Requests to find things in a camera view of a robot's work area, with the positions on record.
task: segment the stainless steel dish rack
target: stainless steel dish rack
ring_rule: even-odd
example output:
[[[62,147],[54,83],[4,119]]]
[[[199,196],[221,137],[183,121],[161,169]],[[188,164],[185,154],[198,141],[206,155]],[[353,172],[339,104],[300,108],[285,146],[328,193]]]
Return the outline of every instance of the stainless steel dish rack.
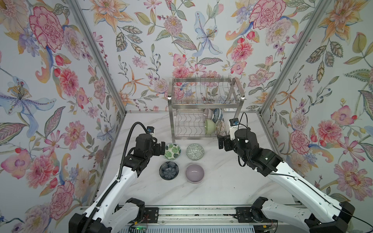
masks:
[[[172,142],[176,139],[216,137],[205,134],[203,111],[206,108],[235,108],[238,117],[245,100],[236,78],[170,78],[168,106]]]

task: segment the black cable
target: black cable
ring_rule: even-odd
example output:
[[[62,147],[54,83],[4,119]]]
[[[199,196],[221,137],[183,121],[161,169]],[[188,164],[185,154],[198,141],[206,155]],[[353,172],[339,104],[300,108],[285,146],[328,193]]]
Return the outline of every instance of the black cable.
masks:
[[[286,175],[286,174],[270,173],[269,175],[276,175],[276,176],[289,176],[289,177],[295,178],[295,176],[290,176],[290,175]],[[324,201],[326,201],[327,203],[331,204],[331,202],[329,202],[328,200],[326,200],[322,195],[320,195],[318,192],[316,192],[316,191],[315,191],[311,186],[309,186],[309,185],[308,185],[307,183],[305,183],[303,180],[300,180],[300,179],[297,179],[297,180],[300,181],[300,182],[302,182],[302,183],[304,183],[305,185],[307,185],[307,186],[308,186],[312,191],[314,191],[317,195],[319,195],[322,199],[324,199]],[[368,224],[368,225],[372,228],[372,230],[371,230],[371,231],[368,231],[368,232],[365,232],[365,233],[371,233],[371,232],[373,232],[373,226],[372,226],[370,223],[367,223],[366,221],[364,221],[364,220],[362,220],[362,219],[360,219],[360,218],[358,218],[358,217],[353,216],[352,214],[349,214],[349,213],[347,213],[347,212],[345,212],[345,211],[339,209],[339,208],[336,207],[335,205],[332,205],[332,206],[333,206],[334,208],[336,208],[337,210],[339,210],[339,211],[341,211],[341,212],[343,212],[343,213],[345,213],[345,214],[348,214],[348,215],[350,215],[351,217],[356,218],[357,220],[360,220],[360,221],[362,221],[362,222]]]
[[[100,207],[102,202],[105,200],[106,196],[109,194],[109,192],[114,188],[114,186],[118,183],[118,180],[120,180],[121,176],[122,176],[122,171],[123,171],[123,166],[124,166],[124,159],[125,159],[125,155],[126,155],[126,152],[127,152],[127,147],[128,147],[128,144],[129,144],[129,140],[131,138],[131,135],[132,135],[132,131],[134,130],[135,126],[136,125],[141,125],[142,128],[144,129],[145,133],[149,134],[147,131],[146,131],[146,128],[145,126],[141,123],[141,122],[135,122],[132,127],[130,128],[129,130],[129,133],[128,133],[128,136],[127,136],[127,140],[126,140],[126,144],[124,146],[124,150],[123,150],[123,154],[122,154],[122,160],[120,161],[120,167],[119,167],[119,172],[118,172],[118,177],[117,179],[110,185],[110,187],[106,190],[106,192],[104,193],[104,195],[101,197],[101,199],[97,202],[96,204],[96,207],[92,210],[91,214],[89,215],[87,221],[84,223],[84,226],[83,226],[83,229],[82,229],[82,233],[86,233],[87,232],[87,229],[88,229],[88,226],[89,224],[91,223],[92,221],[92,218],[93,216],[95,215],[95,213],[98,211],[98,208],[97,207]]]

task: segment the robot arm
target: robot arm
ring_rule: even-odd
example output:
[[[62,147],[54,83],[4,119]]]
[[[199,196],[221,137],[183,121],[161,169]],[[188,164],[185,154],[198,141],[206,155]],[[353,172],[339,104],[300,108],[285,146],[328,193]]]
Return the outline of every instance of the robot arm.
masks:
[[[250,128],[238,129],[238,118],[230,120],[230,134],[219,136],[219,149],[233,150],[253,170],[280,184],[308,209],[275,203],[260,197],[252,205],[253,221],[276,219],[312,233],[344,233],[355,208],[327,196],[296,173],[283,159],[269,149],[259,147]]]

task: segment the green patterned bowl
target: green patterned bowl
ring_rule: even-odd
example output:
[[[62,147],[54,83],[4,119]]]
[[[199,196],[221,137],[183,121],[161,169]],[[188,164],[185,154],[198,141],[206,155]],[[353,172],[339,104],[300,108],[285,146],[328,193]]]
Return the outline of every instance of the green patterned bowl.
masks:
[[[174,160],[181,154],[180,146],[175,143],[167,144],[165,150],[164,158],[168,160]]]
[[[186,148],[186,155],[193,161],[200,160],[205,155],[205,150],[200,144],[190,144]]]

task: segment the orange lily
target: orange lily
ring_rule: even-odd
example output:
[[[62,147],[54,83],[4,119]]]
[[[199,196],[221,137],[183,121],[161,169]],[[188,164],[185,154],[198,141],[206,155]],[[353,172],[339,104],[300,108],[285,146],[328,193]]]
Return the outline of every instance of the orange lily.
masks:
[[[286,103],[287,100],[289,100],[291,111],[294,112],[293,111],[293,106],[291,105],[291,99],[294,99],[295,101],[297,101],[297,100],[291,94],[293,94],[293,92],[297,89],[298,85],[290,93],[287,93],[286,91],[282,91],[282,92],[278,93],[278,95],[282,93],[282,96],[285,97],[283,100],[280,100],[280,102],[281,101],[283,101],[283,102],[278,104],[278,105],[282,105],[282,104]]]
[[[148,85],[145,85],[145,84],[142,84],[142,83],[139,82],[139,81],[142,80],[143,78],[142,78],[142,79],[135,79],[135,75],[134,75],[134,72],[133,72],[132,68],[131,68],[131,73],[132,73],[132,80],[129,81],[129,82],[126,82],[126,83],[123,85],[122,90],[123,90],[127,85],[128,85],[128,86],[132,86],[132,89],[131,89],[130,93],[131,93],[132,90],[135,88],[135,91],[134,91],[133,94],[132,94],[132,95],[134,95],[134,93],[136,92],[136,89],[137,89],[136,84],[140,84],[140,85],[143,85],[143,86],[148,86]]]

